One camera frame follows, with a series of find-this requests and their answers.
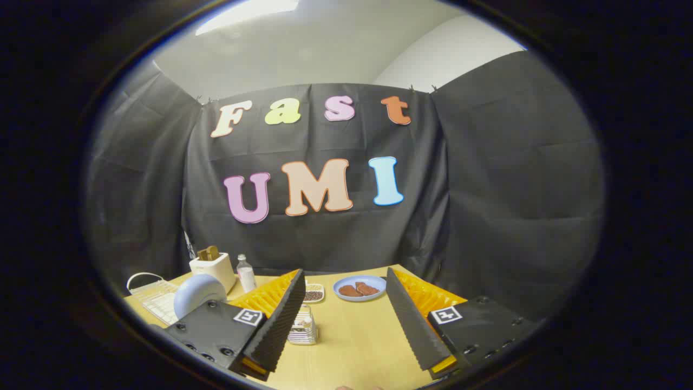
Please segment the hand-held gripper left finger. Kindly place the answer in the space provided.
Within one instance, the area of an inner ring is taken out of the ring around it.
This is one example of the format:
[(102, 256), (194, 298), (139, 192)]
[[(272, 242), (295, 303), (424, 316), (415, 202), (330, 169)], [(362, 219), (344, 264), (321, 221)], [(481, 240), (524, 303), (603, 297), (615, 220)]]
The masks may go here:
[(230, 303), (203, 298), (162, 336), (197, 360), (265, 381), (277, 368), (304, 295), (304, 271), (297, 269)]

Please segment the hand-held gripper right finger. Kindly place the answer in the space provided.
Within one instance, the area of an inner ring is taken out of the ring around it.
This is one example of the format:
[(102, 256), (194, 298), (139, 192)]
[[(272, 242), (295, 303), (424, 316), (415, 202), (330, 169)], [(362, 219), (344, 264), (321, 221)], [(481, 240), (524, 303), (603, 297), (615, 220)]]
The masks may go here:
[(484, 370), (542, 326), (487, 296), (464, 299), (394, 268), (386, 291), (419, 366), (435, 380)]

